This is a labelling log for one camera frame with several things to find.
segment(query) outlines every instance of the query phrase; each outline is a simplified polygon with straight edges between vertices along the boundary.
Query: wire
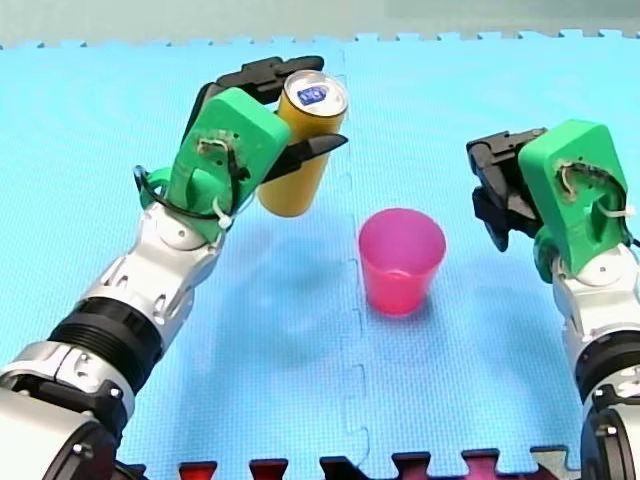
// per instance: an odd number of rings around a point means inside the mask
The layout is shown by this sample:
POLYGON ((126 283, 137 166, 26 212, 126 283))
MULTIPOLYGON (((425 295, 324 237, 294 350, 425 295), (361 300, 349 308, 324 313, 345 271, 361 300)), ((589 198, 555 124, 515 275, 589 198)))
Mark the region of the wire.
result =
MULTIPOLYGON (((586 163, 580 163, 580 162, 572 162, 560 167, 560 171, 559 171, 560 180, 563 184, 563 187, 571 195, 571 194, 575 194, 575 191, 569 184, 568 179, 566 177, 567 170, 585 175, 595 180, 604 181, 606 183, 613 185, 613 187, 617 190, 619 198, 621 200, 621 205, 618 208, 618 211, 622 212, 627 209, 627 192, 625 191, 622 184, 618 181, 618 179, 614 177, 611 173, 606 171, 605 169, 600 167, 594 167, 593 165, 587 165, 586 163)), ((622 229, 627 235, 629 242, 635 247, 640 248, 640 241, 637 240, 633 236, 633 234, 629 231, 629 227, 627 226, 625 215, 620 215, 619 218, 622 224, 622 229)))
MULTIPOLYGON (((249 175, 249 172, 246 168, 240 168, 238 166, 235 151, 229 144, 227 144, 226 142, 223 142, 222 140, 217 140, 217 139, 211 140, 211 141, 201 140, 201 142, 198 144, 198 151, 199 153, 206 153, 206 149, 212 146, 221 147, 227 155, 227 171, 231 179, 231 208, 229 209, 229 212, 230 212, 229 214, 227 214, 226 212, 224 213, 225 215, 229 215, 230 217, 233 217, 234 214, 236 213, 236 207, 238 207, 236 203, 238 201, 238 190, 240 189, 240 181, 244 178, 247 178, 247 176, 249 175)), ((138 165, 134 169, 133 174, 135 177, 138 190, 144 190, 144 192, 147 193, 154 202, 159 203, 160 205, 167 208, 168 210, 171 210, 180 215, 184 215, 185 217, 195 218, 198 220, 217 220, 217 221, 221 220, 221 216, 215 211, 214 213, 209 213, 209 214, 192 212, 191 210, 186 210, 184 208, 178 207, 177 205, 174 205, 173 203, 169 202, 167 199, 162 197, 162 195, 158 195, 153 190, 153 188, 151 188, 151 185, 149 185, 149 181, 147 180, 147 171, 140 165, 138 165)))

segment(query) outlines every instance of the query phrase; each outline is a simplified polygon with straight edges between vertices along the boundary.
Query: robotic hand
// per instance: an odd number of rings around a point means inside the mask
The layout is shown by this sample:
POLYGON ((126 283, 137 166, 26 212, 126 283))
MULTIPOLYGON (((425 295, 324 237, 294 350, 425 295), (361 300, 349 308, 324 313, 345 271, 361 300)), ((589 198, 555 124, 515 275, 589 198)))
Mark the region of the robotic hand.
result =
POLYGON ((570 120, 474 140, 467 153, 482 185, 476 217, 502 252, 510 230, 534 238, 536 267, 565 318, 584 404, 582 479, 640 479, 638 242, 609 130, 570 120))
POLYGON ((116 259, 45 341, 0 370, 2 478, 140 478, 116 462, 135 396, 190 314, 241 206, 262 183, 347 139, 288 145, 291 129, 263 105, 321 57, 268 58, 205 85, 173 167, 135 180, 144 208, 135 245, 116 259))

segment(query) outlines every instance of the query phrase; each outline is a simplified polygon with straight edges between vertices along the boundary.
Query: foam floor tile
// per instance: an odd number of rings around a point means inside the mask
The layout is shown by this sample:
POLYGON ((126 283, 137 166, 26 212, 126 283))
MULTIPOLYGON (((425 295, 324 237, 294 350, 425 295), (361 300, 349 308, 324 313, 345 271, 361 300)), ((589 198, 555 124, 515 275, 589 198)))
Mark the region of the foam floor tile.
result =
MULTIPOLYGON (((202 84, 248 61, 312 54, 343 75, 341 48, 322 41, 3 50, 0 361, 46 338, 129 248, 141 214, 133 166, 173 162, 202 84)), ((364 456, 366 435, 343 421, 341 348, 359 317, 335 287, 355 278, 353 218, 334 202, 351 188, 348 155, 336 152, 307 216, 279 220, 257 201, 243 212, 138 397, 122 461, 163 480, 181 462, 215 460, 224 480, 248 478, 254 459, 284 457, 292 478, 318 478, 319 456, 364 456)))
POLYGON ((537 276, 533 242, 513 235, 500 254, 474 218, 478 180, 465 144, 568 118, 603 122, 637 199, 639 53, 639 41, 615 36, 347 47, 358 225, 383 208, 416 208, 448 242, 430 301, 413 318, 388 320, 359 301, 363 336, 349 361, 363 366, 366 393, 350 421, 369 432, 368 477, 394 477, 392 455, 414 451, 431 454, 434 477, 464 475, 461 452, 474 449, 499 450, 506 474, 535 471, 529 451, 545 445, 568 447, 579 466, 581 407, 562 318, 537 276))

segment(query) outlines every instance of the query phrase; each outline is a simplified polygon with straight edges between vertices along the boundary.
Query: can lid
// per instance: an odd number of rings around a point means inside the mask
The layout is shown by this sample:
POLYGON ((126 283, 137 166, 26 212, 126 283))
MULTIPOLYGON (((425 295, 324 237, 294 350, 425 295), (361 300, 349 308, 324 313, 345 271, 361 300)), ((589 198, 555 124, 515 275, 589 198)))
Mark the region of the can lid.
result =
POLYGON ((287 78, 284 91, 303 112, 334 117, 347 109, 346 89, 336 79, 315 70, 299 70, 287 78))

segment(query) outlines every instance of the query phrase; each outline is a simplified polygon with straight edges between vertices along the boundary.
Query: screw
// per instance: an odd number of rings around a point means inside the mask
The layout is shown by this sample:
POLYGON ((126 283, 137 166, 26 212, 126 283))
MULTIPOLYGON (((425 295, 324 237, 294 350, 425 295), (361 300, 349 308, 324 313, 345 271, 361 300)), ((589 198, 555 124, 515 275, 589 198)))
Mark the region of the screw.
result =
POLYGON ((618 433, 618 429, 616 427, 612 427, 611 425, 600 425, 596 430, 596 437, 610 437, 618 433))
POLYGON ((82 456, 84 459, 88 460, 93 458, 93 450, 88 445, 81 445, 80 443, 76 443, 73 447, 71 447, 73 453, 78 456, 82 456))

